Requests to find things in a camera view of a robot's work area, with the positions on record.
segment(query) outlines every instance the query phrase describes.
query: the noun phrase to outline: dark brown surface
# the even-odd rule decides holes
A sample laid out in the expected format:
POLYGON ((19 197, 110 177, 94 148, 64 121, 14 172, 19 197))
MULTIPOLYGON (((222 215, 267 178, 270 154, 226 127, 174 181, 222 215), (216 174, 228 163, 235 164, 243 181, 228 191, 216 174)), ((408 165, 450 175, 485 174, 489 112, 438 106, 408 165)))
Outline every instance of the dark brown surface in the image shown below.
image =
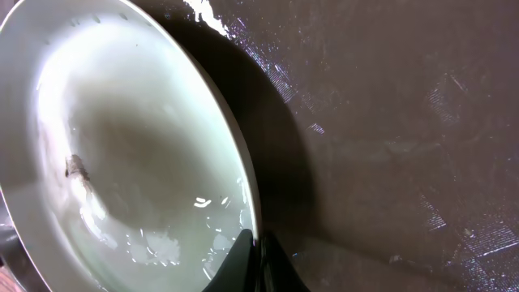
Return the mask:
POLYGON ((312 290, 519 289, 519 2, 212 0, 230 41, 136 3, 224 93, 312 290))

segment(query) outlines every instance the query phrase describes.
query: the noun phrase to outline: scratched surface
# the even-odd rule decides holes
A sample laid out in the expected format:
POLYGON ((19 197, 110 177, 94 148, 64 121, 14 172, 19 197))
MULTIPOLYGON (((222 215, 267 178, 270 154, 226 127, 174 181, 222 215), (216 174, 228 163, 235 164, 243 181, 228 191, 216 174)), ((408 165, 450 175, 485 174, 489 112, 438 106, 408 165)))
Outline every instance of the scratched surface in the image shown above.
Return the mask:
POLYGON ((228 100, 312 290, 519 290, 519 2, 135 2, 228 100))

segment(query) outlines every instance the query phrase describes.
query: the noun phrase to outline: black object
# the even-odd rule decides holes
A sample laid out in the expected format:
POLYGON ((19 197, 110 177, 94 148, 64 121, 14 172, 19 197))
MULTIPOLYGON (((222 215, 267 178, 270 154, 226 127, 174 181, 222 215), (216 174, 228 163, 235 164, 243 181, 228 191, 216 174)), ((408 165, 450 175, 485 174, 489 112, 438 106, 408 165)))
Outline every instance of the black object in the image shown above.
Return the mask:
POLYGON ((243 230, 204 292, 309 292, 273 234, 259 243, 243 230))

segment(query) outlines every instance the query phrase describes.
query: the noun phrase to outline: white residue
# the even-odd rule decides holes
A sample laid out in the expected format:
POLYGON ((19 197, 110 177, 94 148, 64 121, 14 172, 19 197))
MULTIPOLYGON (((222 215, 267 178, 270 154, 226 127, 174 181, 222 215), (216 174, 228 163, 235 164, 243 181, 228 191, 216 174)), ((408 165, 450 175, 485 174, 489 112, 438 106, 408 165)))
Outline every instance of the white residue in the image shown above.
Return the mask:
POLYGON ((229 37, 229 29, 221 22, 221 20, 214 17, 209 0, 184 0, 184 2, 195 11, 196 21, 200 21, 200 15, 202 15, 202 20, 205 21, 209 27, 219 32, 222 36, 229 37))

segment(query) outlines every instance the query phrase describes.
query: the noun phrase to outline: white bowl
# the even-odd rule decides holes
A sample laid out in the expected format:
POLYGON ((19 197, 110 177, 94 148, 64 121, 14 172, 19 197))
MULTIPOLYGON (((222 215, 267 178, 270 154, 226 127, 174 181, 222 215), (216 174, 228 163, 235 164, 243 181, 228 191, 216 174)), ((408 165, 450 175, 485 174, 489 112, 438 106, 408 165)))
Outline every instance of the white bowl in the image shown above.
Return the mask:
POLYGON ((232 114, 135 5, 21 1, 0 65, 2 192, 51 290, 200 291, 258 236, 232 114))

